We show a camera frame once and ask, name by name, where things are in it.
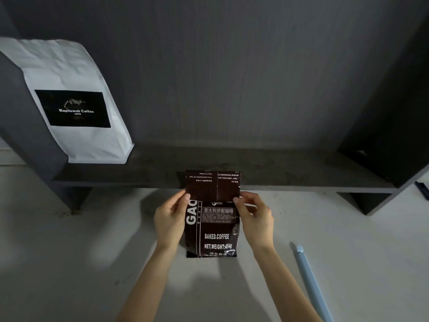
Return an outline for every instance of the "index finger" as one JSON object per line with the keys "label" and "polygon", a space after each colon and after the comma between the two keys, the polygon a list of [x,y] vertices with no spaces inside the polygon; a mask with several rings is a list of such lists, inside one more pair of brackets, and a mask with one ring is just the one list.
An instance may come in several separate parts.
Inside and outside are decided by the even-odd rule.
{"label": "index finger", "polygon": [[169,198],[166,202],[164,202],[163,206],[171,209],[173,205],[176,204],[176,202],[185,194],[185,190],[181,190],[177,192],[175,195],[173,195],[171,198]]}
{"label": "index finger", "polygon": [[240,195],[244,198],[244,203],[254,204],[258,208],[265,205],[265,203],[262,201],[261,197],[257,193],[241,191]]}

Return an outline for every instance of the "person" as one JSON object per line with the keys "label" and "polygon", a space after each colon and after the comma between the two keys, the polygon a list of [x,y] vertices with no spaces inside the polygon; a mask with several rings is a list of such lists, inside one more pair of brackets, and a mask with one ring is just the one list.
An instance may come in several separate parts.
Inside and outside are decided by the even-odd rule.
{"label": "person", "polygon": [[[301,288],[282,262],[273,243],[274,218],[256,193],[240,192],[234,198],[244,235],[261,268],[282,322],[321,322]],[[150,322],[155,318],[167,275],[185,229],[185,211],[190,194],[173,195],[155,212],[157,233],[155,251],[119,313],[118,322]]]}

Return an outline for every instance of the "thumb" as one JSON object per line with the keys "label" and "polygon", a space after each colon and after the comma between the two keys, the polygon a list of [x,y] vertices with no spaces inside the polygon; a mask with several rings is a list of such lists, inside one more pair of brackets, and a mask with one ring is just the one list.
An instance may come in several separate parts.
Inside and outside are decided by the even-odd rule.
{"label": "thumb", "polygon": [[237,207],[237,210],[239,211],[240,217],[242,219],[247,219],[248,217],[252,216],[250,214],[249,210],[247,210],[246,205],[244,204],[244,198],[240,199],[240,198],[235,197],[233,199],[233,201],[234,201],[234,203]]}
{"label": "thumb", "polygon": [[180,199],[179,205],[177,206],[175,216],[183,216],[183,218],[185,219],[185,212],[186,212],[186,207],[188,205],[189,199],[190,199],[189,193],[186,193],[184,196],[182,196],[182,198]]}

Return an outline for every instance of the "person's left hand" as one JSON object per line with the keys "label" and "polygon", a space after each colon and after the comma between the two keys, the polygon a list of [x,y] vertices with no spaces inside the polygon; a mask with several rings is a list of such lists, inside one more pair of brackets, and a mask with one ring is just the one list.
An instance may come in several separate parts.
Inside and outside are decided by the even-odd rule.
{"label": "person's left hand", "polygon": [[185,213],[190,194],[181,190],[155,211],[155,229],[157,231],[159,249],[177,249],[180,238],[185,230]]}

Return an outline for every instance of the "white coffee bag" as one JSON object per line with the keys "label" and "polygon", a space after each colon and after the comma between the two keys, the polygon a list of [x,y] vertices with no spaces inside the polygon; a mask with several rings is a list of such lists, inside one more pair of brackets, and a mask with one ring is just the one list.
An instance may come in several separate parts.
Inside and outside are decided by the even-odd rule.
{"label": "white coffee bag", "polygon": [[22,69],[69,163],[126,163],[134,145],[101,72],[82,45],[0,37],[0,51]]}

